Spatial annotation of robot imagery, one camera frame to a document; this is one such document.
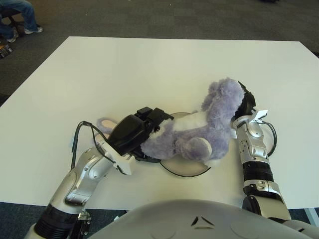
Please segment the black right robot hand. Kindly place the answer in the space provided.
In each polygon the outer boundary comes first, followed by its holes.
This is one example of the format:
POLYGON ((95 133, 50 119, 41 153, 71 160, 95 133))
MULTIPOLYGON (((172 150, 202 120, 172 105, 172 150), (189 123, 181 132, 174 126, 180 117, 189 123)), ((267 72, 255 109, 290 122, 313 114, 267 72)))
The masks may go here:
POLYGON ((254 111, 254 107, 256 106, 253 94, 250 91, 248 91, 247 88, 241 82, 238 83, 240 84, 244 92, 244 98, 242 100, 240 107, 236 111, 235 116, 233 117, 234 120, 242 116, 251 116, 253 114, 252 111, 254 111))

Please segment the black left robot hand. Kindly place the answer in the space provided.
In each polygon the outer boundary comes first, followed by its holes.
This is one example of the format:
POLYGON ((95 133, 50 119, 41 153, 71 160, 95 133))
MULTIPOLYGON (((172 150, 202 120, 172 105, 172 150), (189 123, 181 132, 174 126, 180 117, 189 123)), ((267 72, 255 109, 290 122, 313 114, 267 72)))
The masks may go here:
POLYGON ((141 144, 152 132, 159 131, 160 124, 168 119, 173 120, 174 117, 159 108, 144 107, 137 110, 134 115, 125 117, 115 126, 108 137, 108 144, 120 155, 129 153, 138 161, 158 163, 159 159, 149 157, 142 152, 141 144))

